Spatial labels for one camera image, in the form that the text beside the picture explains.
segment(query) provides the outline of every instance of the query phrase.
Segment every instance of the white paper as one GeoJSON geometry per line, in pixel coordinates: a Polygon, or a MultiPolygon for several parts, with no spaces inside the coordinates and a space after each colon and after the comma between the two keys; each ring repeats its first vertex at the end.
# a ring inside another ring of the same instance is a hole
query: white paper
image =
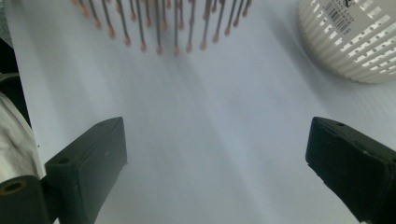
{"type": "Polygon", "coordinates": [[[5,3],[43,162],[124,118],[129,164],[98,224],[358,223],[304,160],[311,119],[396,148],[396,83],[353,83],[311,63],[297,0],[253,1],[230,37],[202,52],[196,32],[194,53],[176,58],[172,35],[163,56],[155,45],[141,53],[136,33],[125,47],[117,15],[111,40],[70,1],[5,3]]]}

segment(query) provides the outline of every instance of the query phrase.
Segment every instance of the black plastic clamp jaw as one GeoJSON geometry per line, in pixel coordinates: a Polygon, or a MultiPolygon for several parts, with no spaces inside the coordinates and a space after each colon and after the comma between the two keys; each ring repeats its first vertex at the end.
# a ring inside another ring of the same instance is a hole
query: black plastic clamp jaw
{"type": "Polygon", "coordinates": [[[359,222],[396,223],[396,152],[343,123],[313,118],[308,165],[359,222]]]}
{"type": "Polygon", "coordinates": [[[122,118],[100,122],[50,159],[43,179],[0,184],[0,223],[93,224],[126,163],[122,118]]]}

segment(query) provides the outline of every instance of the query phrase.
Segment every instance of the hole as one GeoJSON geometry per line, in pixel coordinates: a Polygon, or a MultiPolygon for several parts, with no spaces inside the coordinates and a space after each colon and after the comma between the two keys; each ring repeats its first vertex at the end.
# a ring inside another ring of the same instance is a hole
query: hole
{"type": "Polygon", "coordinates": [[[66,164],[66,163],[68,163],[69,162],[69,159],[67,159],[67,158],[63,158],[63,159],[61,159],[61,160],[59,160],[59,164],[66,164]]]}
{"type": "Polygon", "coordinates": [[[11,192],[19,189],[22,186],[20,182],[10,184],[4,188],[4,192],[11,192]]]}

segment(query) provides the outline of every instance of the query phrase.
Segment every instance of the white perforated basket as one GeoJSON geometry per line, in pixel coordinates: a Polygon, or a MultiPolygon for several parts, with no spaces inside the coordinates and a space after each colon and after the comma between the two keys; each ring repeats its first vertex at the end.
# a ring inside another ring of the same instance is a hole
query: white perforated basket
{"type": "Polygon", "coordinates": [[[307,45],[337,74],[396,79],[396,0],[301,0],[300,23],[307,45]]]}

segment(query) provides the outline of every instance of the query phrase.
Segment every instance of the hairbrush bristle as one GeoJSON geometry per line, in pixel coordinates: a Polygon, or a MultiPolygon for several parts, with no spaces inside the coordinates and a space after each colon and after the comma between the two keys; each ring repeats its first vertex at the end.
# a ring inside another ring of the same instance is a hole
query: hairbrush bristle
{"type": "Polygon", "coordinates": [[[252,0],[205,0],[205,3],[203,3],[205,6],[202,8],[198,8],[202,5],[197,6],[196,0],[71,0],[71,2],[79,6],[81,13],[85,17],[88,18],[92,15],[94,25],[98,29],[102,27],[102,23],[98,18],[97,10],[100,10],[100,7],[102,7],[102,10],[105,14],[104,20],[106,20],[107,33],[111,38],[115,38],[116,31],[111,23],[109,13],[118,12],[117,14],[119,14],[122,24],[124,44],[126,46],[130,46],[132,44],[131,37],[128,33],[128,29],[132,28],[131,25],[127,24],[130,21],[127,22],[125,18],[130,18],[131,21],[137,21],[135,26],[138,27],[138,32],[133,32],[132,35],[138,34],[140,37],[140,49],[143,52],[148,49],[148,45],[146,44],[145,40],[145,29],[155,26],[154,31],[157,36],[157,43],[154,49],[156,49],[158,54],[162,54],[164,48],[166,48],[166,46],[163,46],[162,43],[162,38],[164,36],[163,32],[167,30],[173,30],[173,54],[177,56],[180,53],[179,32],[183,30],[188,30],[188,39],[185,50],[187,52],[191,52],[193,49],[192,39],[193,33],[195,32],[194,25],[197,10],[201,10],[198,13],[203,13],[199,14],[202,15],[202,20],[205,27],[204,30],[201,31],[203,32],[203,35],[202,39],[200,40],[199,47],[201,50],[205,50],[208,45],[207,36],[209,35],[209,23],[211,21],[216,21],[215,33],[211,35],[213,36],[213,43],[216,44],[220,39],[220,30],[224,14],[228,16],[227,19],[224,19],[227,20],[227,22],[225,21],[227,25],[225,27],[224,34],[229,35],[231,33],[232,27],[237,27],[240,23],[240,19],[242,17],[246,17],[248,14],[248,9],[251,6],[252,0]],[[231,10],[229,12],[226,12],[224,9],[226,5],[231,6],[231,10]],[[187,27],[185,26],[184,22],[185,16],[186,20],[188,20],[187,27]]]}

